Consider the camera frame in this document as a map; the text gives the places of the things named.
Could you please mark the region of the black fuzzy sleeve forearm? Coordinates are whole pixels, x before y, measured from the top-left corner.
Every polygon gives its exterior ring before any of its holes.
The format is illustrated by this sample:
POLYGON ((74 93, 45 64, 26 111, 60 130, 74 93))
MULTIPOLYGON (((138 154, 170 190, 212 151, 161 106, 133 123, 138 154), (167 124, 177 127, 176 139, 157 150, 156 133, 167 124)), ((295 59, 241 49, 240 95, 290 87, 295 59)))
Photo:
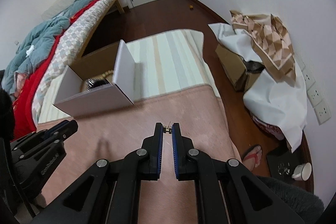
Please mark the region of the black fuzzy sleeve forearm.
POLYGON ((311 192, 272 177, 257 176, 281 198, 305 223, 316 223, 324 212, 323 201, 311 192))

